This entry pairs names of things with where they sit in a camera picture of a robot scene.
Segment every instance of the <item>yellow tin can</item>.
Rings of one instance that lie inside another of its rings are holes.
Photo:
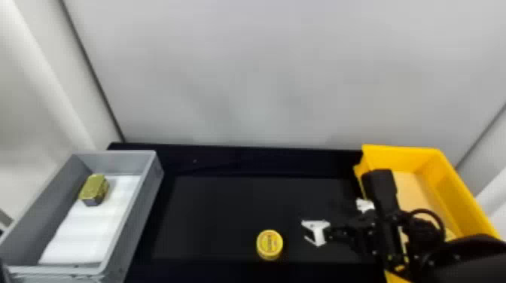
[[[275,230],[264,230],[257,237],[257,253],[265,260],[276,260],[283,249],[283,238]]]

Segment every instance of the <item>white wall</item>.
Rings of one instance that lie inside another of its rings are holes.
[[[118,140],[56,4],[0,0],[0,208],[13,218],[70,152]]]
[[[457,169],[477,195],[505,167],[506,111],[503,110]]]
[[[132,142],[441,148],[506,102],[504,0],[65,0]]]

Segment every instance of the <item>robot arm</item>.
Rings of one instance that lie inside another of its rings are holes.
[[[314,245],[348,243],[357,253],[373,256],[383,269],[415,283],[506,281],[506,243],[488,235],[446,242],[443,221],[427,209],[402,211],[390,170],[362,176],[375,209],[335,227],[327,221],[303,221],[306,239]],[[430,215],[431,221],[418,218]],[[408,241],[401,241],[402,231]]]

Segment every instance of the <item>round yellow lid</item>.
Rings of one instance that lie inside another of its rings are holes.
[[[265,260],[275,260],[283,249],[283,238],[275,230],[264,230],[257,237],[257,253]]]

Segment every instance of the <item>black table surface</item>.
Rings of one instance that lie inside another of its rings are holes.
[[[316,248],[301,219],[342,223],[356,215],[352,167],[360,151],[113,143],[155,150],[165,177],[126,282],[385,281],[371,259],[343,243]],[[278,230],[282,256],[255,253],[256,235]]]

